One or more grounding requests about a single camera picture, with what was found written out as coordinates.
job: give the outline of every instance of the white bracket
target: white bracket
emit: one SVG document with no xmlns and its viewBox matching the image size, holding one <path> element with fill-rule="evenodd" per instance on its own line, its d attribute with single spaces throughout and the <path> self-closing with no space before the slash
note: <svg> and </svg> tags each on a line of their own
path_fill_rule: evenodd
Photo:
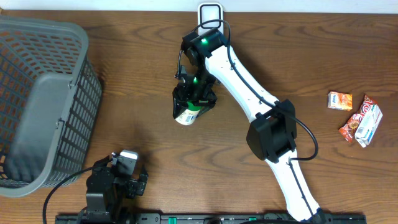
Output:
<svg viewBox="0 0 398 224">
<path fill-rule="evenodd" d="M 223 6 L 220 3 L 208 2 L 198 6 L 198 25 L 212 19 L 224 19 Z M 209 22 L 198 29 L 199 35 L 204 34 L 209 29 L 218 27 L 218 30 L 224 34 L 224 24 L 222 22 Z"/>
</svg>

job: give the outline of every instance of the label on bottle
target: label on bottle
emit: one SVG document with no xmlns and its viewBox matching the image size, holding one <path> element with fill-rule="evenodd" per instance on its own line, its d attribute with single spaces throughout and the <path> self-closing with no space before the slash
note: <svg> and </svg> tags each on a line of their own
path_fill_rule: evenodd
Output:
<svg viewBox="0 0 398 224">
<path fill-rule="evenodd" d="M 178 116 L 175 120 L 183 125 L 191 125 L 198 116 L 200 110 L 192 111 L 186 109 L 180 116 Z"/>
</svg>

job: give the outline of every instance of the cable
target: cable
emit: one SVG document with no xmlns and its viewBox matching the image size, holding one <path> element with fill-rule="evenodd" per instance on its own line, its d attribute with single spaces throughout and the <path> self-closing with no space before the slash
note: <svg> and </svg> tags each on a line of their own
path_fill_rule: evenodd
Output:
<svg viewBox="0 0 398 224">
<path fill-rule="evenodd" d="M 86 210 L 87 207 L 84 207 L 82 210 L 80 210 L 79 214 L 77 215 L 76 224 L 81 223 L 81 219 L 83 218 L 83 215 L 85 214 Z"/>
<path fill-rule="evenodd" d="M 47 195 L 47 198 L 45 199 L 45 202 L 44 202 L 44 204 L 43 204 L 43 224 L 47 224 L 47 205 L 48 205 L 48 203 L 49 203 L 49 201 L 50 201 L 51 196 L 54 194 L 54 192 L 55 192 L 58 188 L 60 188 L 66 181 L 68 181 L 68 180 L 70 180 L 70 179 L 72 179 L 72 178 L 74 178 L 74 177 L 76 177 L 76 176 L 78 176 L 78 175 L 80 175 L 80 174 L 82 174 L 82 173 L 84 173 L 84 172 L 87 172 L 87 171 L 93 170 L 93 169 L 95 169 L 95 168 L 97 168 L 97 167 L 103 166 L 103 165 L 105 165 L 105 164 L 111 162 L 112 160 L 113 160 L 113 159 L 109 159 L 109 160 L 107 160 L 107 161 L 101 162 L 101 163 L 99 163 L 99 164 L 97 164 L 97 165 L 94 165 L 94 166 L 92 166 L 92 167 L 89 167 L 89 168 L 87 168 L 87 169 L 83 169 L 83 170 L 81 170 L 81 171 L 79 171 L 79 172 L 76 172 L 76 173 L 70 175 L 69 177 L 63 179 L 61 182 L 59 182 L 59 183 L 51 190 L 51 192 Z"/>
<path fill-rule="evenodd" d="M 311 132 L 311 130 L 310 130 L 304 123 L 302 123 L 299 119 L 297 119 L 295 116 L 293 116 L 292 114 L 290 114 L 288 111 L 285 111 L 285 110 L 283 110 L 283 109 L 280 109 L 280 108 L 276 107 L 275 105 L 273 105 L 272 103 L 266 101 L 266 100 L 264 99 L 264 97 L 262 97 L 260 94 L 258 94 L 258 93 L 254 90 L 254 88 L 242 77 L 242 75 L 241 75 L 241 74 L 239 73 L 239 71 L 236 69 L 235 63 L 233 63 L 233 61 L 232 61 L 231 49 L 230 49 L 230 46 L 231 46 L 231 27 L 229 26 L 229 23 L 228 23 L 228 22 L 226 22 L 226 21 L 224 21 L 224 20 L 222 20 L 222 19 L 212 19 L 212 20 L 209 20 L 209 21 L 206 21 L 206 22 L 202 22 L 201 24 L 197 25 L 197 26 L 192 30 L 192 32 L 193 32 L 193 31 L 196 31 L 199 27 L 201 27 L 201 26 L 204 25 L 204 24 L 207 24 L 207 23 L 209 23 L 209 22 L 216 22 L 216 21 L 223 22 L 224 24 L 226 24 L 226 25 L 228 26 L 228 40 L 227 40 L 227 46 L 226 46 L 226 48 L 227 48 L 228 60 L 229 60 L 229 63 L 231 64 L 231 68 L 235 71 L 236 75 L 240 78 L 240 80 L 241 80 L 241 81 L 249 88 L 249 90 L 260 100 L 260 102 L 263 102 L 265 105 L 269 106 L 269 107 L 272 108 L 273 110 L 276 110 L 277 112 L 280 112 L 280 113 L 284 114 L 286 117 L 288 117 L 288 118 L 294 120 L 297 124 L 299 124 L 301 127 L 303 127 L 303 129 L 304 129 L 304 130 L 308 133 L 308 135 L 312 138 L 312 141 L 313 141 L 314 146 L 315 146 L 315 150 L 314 150 L 314 153 L 312 154 L 312 156 L 310 156 L 310 157 L 289 158 L 289 166 L 290 166 L 290 169 L 292 170 L 292 173 L 293 173 L 293 176 L 294 176 L 295 181 L 296 181 L 296 183 L 297 183 L 297 186 L 298 186 L 298 188 L 300 189 L 300 193 L 302 194 L 302 198 L 303 198 L 305 204 L 307 205 L 308 209 L 310 210 L 311 217 L 312 217 L 312 221 L 313 221 L 313 212 L 312 212 L 312 209 L 311 209 L 311 207 L 310 207 L 310 205 L 309 205 L 307 199 L 305 198 L 304 192 L 303 192 L 303 190 L 302 190 L 302 188 L 301 188 L 301 185 L 300 185 L 300 183 L 299 183 L 299 180 L 298 180 L 298 178 L 297 178 L 297 176 L 296 176 L 296 173 L 295 173 L 295 171 L 294 171 L 294 169 L 293 169 L 292 161 L 310 161 L 310 160 L 314 159 L 314 158 L 317 156 L 318 150 L 319 150 L 318 141 L 317 141 L 316 137 L 314 136 L 314 134 Z"/>
<path fill-rule="evenodd" d="M 182 50 L 180 50 L 180 53 L 179 53 L 179 55 L 178 55 L 177 74 L 175 74 L 175 78 L 177 78 L 177 77 L 180 75 L 181 53 L 182 53 Z"/>
</svg>

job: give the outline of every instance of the wooden table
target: wooden table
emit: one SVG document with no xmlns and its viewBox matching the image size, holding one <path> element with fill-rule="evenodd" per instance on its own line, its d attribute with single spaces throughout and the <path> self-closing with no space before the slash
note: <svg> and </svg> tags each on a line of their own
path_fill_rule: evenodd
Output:
<svg viewBox="0 0 398 224">
<path fill-rule="evenodd" d="M 105 80 L 103 103 L 85 167 L 113 151 L 139 153 L 149 172 L 131 207 L 165 213 L 254 213 L 286 210 L 271 169 L 246 144 L 249 123 L 225 87 L 217 105 L 191 126 L 172 118 L 172 90 L 181 38 L 194 12 L 4 11 L 7 16 L 74 22 L 90 38 L 88 56 Z M 398 222 L 398 16 L 369 14 L 226 13 L 242 63 L 316 135 L 320 151 L 301 162 L 314 198 L 331 212 L 364 213 L 368 223 Z M 353 94 L 354 110 L 326 107 L 330 90 Z M 364 94 L 383 119 L 367 148 L 338 132 Z M 302 129 L 300 156 L 313 152 Z M 58 190 L 48 220 L 86 205 L 83 175 Z M 40 223 L 50 189 L 1 197 L 1 223 Z"/>
</svg>

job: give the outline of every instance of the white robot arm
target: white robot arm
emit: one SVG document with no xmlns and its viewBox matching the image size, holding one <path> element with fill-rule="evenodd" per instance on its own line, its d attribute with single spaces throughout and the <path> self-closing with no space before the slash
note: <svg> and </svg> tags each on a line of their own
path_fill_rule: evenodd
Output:
<svg viewBox="0 0 398 224">
<path fill-rule="evenodd" d="M 230 49 L 232 62 L 228 60 L 227 47 Z M 311 219 L 320 207 L 307 187 L 298 161 L 291 160 L 297 158 L 294 143 L 297 136 L 295 121 L 278 112 L 282 110 L 294 116 L 293 104 L 288 100 L 279 102 L 263 89 L 216 28 L 202 35 L 192 32 L 183 37 L 181 52 L 198 70 L 196 74 L 190 75 L 178 63 L 175 77 L 181 82 L 173 91 L 174 118 L 179 123 L 189 125 L 197 116 L 214 107 L 216 96 L 211 88 L 219 80 L 248 117 L 251 125 L 246 140 L 253 153 L 265 160 L 274 172 L 284 193 L 288 212 L 298 221 Z M 241 77 L 231 64 L 234 64 Z M 269 106 L 262 103 L 254 92 L 263 97 Z"/>
<path fill-rule="evenodd" d="M 221 46 L 220 48 L 212 51 L 212 56 L 205 59 L 206 69 L 228 89 L 228 91 L 242 107 L 243 111 L 248 117 L 249 122 L 251 123 L 256 119 L 256 114 L 264 114 L 271 110 L 271 108 L 264 103 L 260 103 L 259 99 L 253 94 L 253 92 L 249 90 L 249 88 L 235 74 L 235 71 L 231 70 L 231 65 L 228 61 L 226 50 L 227 48 L 225 46 Z M 250 75 L 250 73 L 238 60 L 232 47 L 230 47 L 230 52 L 231 58 L 235 63 L 235 67 L 239 70 L 243 78 L 255 89 L 255 91 L 260 93 L 268 102 L 278 101 L 275 96 L 263 89 L 263 87 L 260 86 L 260 84 L 258 84 L 258 82 Z M 278 163 L 273 163 L 268 159 L 266 159 L 266 162 L 274 172 L 280 188 L 284 193 L 287 211 L 297 221 L 302 221 L 311 218 L 311 213 L 304 199 L 302 198 L 299 186 L 297 185 L 293 172 L 289 166 L 289 158 L 296 157 L 296 150 L 294 152 L 287 151 L 283 156 L 279 157 Z M 307 187 L 307 183 L 305 182 L 304 176 L 300 170 L 299 163 L 298 161 L 292 161 L 291 163 L 312 213 L 316 214 L 317 210 L 319 209 L 319 204 L 314 200 Z"/>
</svg>

